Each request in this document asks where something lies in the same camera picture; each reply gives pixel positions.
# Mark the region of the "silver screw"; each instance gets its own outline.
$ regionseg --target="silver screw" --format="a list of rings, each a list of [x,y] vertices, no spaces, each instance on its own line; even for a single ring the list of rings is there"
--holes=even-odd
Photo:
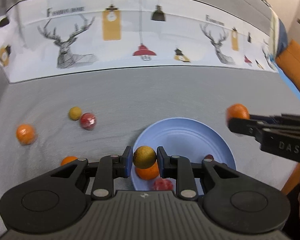
[[[197,193],[194,190],[191,189],[184,189],[181,191],[181,196],[186,197],[186,198],[193,198],[197,195]]]
[[[96,190],[93,191],[93,194],[96,196],[96,197],[106,197],[109,195],[109,191],[107,191],[106,189],[104,188],[98,188]]]

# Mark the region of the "gray table surface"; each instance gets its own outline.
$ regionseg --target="gray table surface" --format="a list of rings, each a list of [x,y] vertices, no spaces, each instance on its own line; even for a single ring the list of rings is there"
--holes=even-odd
[[[300,114],[300,102],[279,74],[219,67],[166,66],[78,73],[10,84],[0,101],[0,197],[11,187],[59,166],[69,155],[90,162],[122,154],[150,124],[168,117],[197,119],[230,146],[237,170],[280,189],[294,162],[261,152],[254,138],[225,125],[233,103],[253,114]],[[68,119],[72,106],[95,112],[93,131]],[[15,138],[32,123],[39,134],[30,146]],[[116,189],[133,189],[116,179]],[[0,218],[0,234],[5,227]]]

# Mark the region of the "yellow lantern illustration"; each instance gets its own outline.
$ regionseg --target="yellow lantern illustration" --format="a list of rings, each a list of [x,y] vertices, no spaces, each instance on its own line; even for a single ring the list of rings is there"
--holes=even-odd
[[[121,14],[111,4],[102,12],[102,32],[104,41],[121,40]]]
[[[4,67],[6,67],[7,65],[9,65],[9,56],[11,54],[11,46],[2,46],[0,48],[0,62],[2,63],[2,65]]]
[[[190,60],[182,53],[182,51],[178,48],[175,50],[175,60],[183,61],[183,62],[190,62]]]
[[[239,51],[238,32],[237,32],[236,28],[232,29],[231,41],[232,41],[232,49],[236,50],[236,51]]]

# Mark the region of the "red ball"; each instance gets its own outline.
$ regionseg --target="red ball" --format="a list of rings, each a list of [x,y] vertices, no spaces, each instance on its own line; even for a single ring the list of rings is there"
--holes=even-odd
[[[80,125],[87,130],[93,130],[97,124],[97,119],[92,113],[85,113],[80,117]]]
[[[173,184],[169,179],[157,178],[152,185],[152,190],[173,190]]]

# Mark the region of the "orange cloth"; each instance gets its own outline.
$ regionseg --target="orange cloth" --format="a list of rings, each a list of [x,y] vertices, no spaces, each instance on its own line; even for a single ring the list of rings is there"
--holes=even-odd
[[[300,45],[292,40],[275,61],[300,91]]]

